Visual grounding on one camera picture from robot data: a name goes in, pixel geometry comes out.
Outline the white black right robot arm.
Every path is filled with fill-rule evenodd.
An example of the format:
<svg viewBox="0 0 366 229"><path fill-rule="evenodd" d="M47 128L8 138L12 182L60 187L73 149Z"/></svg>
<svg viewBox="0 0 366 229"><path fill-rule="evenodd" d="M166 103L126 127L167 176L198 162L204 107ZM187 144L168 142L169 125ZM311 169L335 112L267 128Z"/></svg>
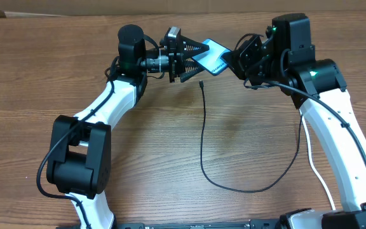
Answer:
<svg viewBox="0 0 366 229"><path fill-rule="evenodd" d="M366 228L366 139L341 70L333 60L315 57L309 18L303 13L275 17L266 40L246 35L222 58L252 87L278 86L292 98L315 131L337 181L340 210L288 212L278 228Z"/></svg>

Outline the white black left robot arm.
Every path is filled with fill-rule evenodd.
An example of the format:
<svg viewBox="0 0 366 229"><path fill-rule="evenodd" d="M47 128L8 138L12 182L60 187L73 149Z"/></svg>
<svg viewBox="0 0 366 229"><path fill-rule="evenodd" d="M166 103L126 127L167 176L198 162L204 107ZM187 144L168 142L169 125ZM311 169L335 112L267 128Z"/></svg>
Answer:
<svg viewBox="0 0 366 229"><path fill-rule="evenodd" d="M187 81L202 71L191 59L209 46L170 27L155 42L141 27L125 25L118 31L118 56L105 70L104 91L74 116L60 115L53 123L50 149L41 162L37 178L46 171L47 181L58 194L48 197L70 200L81 221L80 228L115 228L105 187L111 173L111 132L121 117L144 94L151 73L169 74Z"/></svg>

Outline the black smartphone lit screen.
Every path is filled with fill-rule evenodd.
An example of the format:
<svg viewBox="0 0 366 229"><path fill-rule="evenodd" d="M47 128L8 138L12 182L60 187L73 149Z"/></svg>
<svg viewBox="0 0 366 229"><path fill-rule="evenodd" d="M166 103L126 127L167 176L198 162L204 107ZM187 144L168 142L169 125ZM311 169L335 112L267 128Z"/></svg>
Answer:
<svg viewBox="0 0 366 229"><path fill-rule="evenodd" d="M222 55L230 52L230 49L222 46L210 38L204 40L202 43L204 45L208 45L209 50L194 56L192 59L211 75L219 75L228 68L228 64L222 58Z"/></svg>

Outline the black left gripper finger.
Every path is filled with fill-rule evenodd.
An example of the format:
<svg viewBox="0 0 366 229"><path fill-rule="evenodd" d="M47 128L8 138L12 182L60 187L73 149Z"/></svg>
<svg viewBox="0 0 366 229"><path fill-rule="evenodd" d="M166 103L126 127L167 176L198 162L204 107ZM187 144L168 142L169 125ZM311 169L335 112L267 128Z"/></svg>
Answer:
<svg viewBox="0 0 366 229"><path fill-rule="evenodd" d="M182 51L183 59L190 59L196 55L205 53L210 49L208 45L199 43L185 36L182 36L182 41L183 41L183 51Z"/></svg>
<svg viewBox="0 0 366 229"><path fill-rule="evenodd" d="M204 68L201 67L198 63L194 61L185 60L183 61L183 73L179 74L180 82L184 83L193 76L197 75L204 71Z"/></svg>

